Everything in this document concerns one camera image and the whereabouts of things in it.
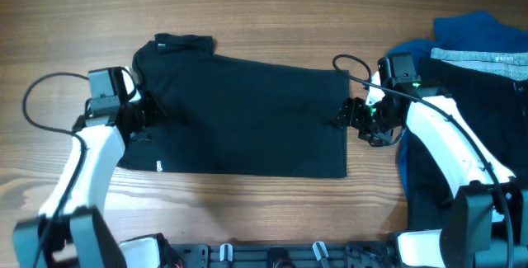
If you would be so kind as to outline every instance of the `garment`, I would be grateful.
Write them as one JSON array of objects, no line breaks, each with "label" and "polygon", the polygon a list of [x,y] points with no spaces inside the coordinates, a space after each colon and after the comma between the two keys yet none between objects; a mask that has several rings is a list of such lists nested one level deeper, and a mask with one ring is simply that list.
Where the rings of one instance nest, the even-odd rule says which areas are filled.
[{"label": "garment", "polygon": [[[497,53],[528,52],[528,32],[504,26],[484,11],[463,16],[437,18],[434,21],[436,41],[412,40],[389,51],[389,54],[410,52],[415,67],[423,57],[430,57],[434,48]],[[408,196],[408,155],[414,148],[408,146],[409,133],[400,141],[398,168],[405,195]]]},{"label": "garment", "polygon": [[432,49],[431,58],[451,65],[492,73],[517,81],[528,79],[528,53],[486,53]]},{"label": "garment", "polygon": [[349,97],[333,71],[214,54],[210,36],[158,34],[134,55],[140,92],[167,117],[132,138],[120,166],[164,172],[339,178],[347,133],[332,126]]},{"label": "garment", "polygon": [[[480,141],[503,165],[528,178],[528,81],[518,82],[491,73],[460,68],[438,59],[423,58],[423,80],[442,83]],[[431,154],[414,134],[408,157],[409,228],[442,228],[453,197]]]}]

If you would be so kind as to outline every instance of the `pile of clothes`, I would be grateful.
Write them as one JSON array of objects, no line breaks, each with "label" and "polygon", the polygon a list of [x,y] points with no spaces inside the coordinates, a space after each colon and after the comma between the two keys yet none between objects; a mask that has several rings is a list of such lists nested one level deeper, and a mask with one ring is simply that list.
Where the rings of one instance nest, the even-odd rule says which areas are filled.
[{"label": "pile of clothes", "polygon": [[[435,20],[436,41],[413,40],[389,53],[412,53],[422,80],[438,81],[490,153],[528,178],[528,32],[487,12]],[[409,229],[442,228],[453,197],[422,142],[406,133],[398,158]]]}]

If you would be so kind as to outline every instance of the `black fabric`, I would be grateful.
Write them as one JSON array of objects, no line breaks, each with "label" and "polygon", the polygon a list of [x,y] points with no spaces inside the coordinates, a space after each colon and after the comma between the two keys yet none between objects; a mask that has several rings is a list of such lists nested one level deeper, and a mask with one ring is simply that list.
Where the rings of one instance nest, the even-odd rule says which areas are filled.
[{"label": "black fabric", "polygon": [[[489,152],[518,177],[528,178],[528,90],[519,88],[526,82],[430,58],[421,59],[419,73],[424,81],[446,86],[465,122]],[[409,138],[408,161],[409,228],[442,228],[453,197],[440,168],[414,134]]]},{"label": "black fabric", "polygon": [[120,166],[164,172],[345,177],[336,118],[349,82],[333,71],[214,54],[210,36],[158,34],[134,55],[167,118],[133,139]]}]

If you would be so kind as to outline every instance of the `blue cloth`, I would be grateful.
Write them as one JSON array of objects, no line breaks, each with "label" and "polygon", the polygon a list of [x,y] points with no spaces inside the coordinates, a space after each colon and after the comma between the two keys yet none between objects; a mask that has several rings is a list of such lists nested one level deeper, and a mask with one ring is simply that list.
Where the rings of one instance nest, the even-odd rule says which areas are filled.
[{"label": "blue cloth", "polygon": [[[410,52],[417,68],[423,57],[430,57],[433,48],[496,53],[528,52],[528,32],[504,26],[484,11],[464,16],[435,19],[433,40],[413,40],[389,51],[389,54]],[[408,133],[401,140],[398,167],[405,195],[408,194]]]}]

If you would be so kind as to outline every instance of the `wooden surface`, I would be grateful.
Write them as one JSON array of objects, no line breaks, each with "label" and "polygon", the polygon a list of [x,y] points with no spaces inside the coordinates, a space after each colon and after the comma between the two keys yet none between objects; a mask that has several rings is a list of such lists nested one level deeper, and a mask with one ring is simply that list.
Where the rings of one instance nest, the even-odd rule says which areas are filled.
[{"label": "wooden surface", "polygon": [[[219,54],[330,69],[354,54],[371,66],[395,45],[432,37],[433,19],[487,9],[528,29],[526,0],[0,0],[0,267],[16,266],[12,229],[34,216],[71,148],[21,115],[21,96],[56,71],[130,64],[158,32],[212,35]],[[357,76],[362,68],[342,64]],[[364,96],[356,84],[353,96]],[[87,84],[57,78],[35,89],[40,123],[69,128]],[[116,169],[105,217],[116,239],[163,232],[171,242],[345,242],[407,227],[396,148],[348,132],[348,178],[311,180]]]}]

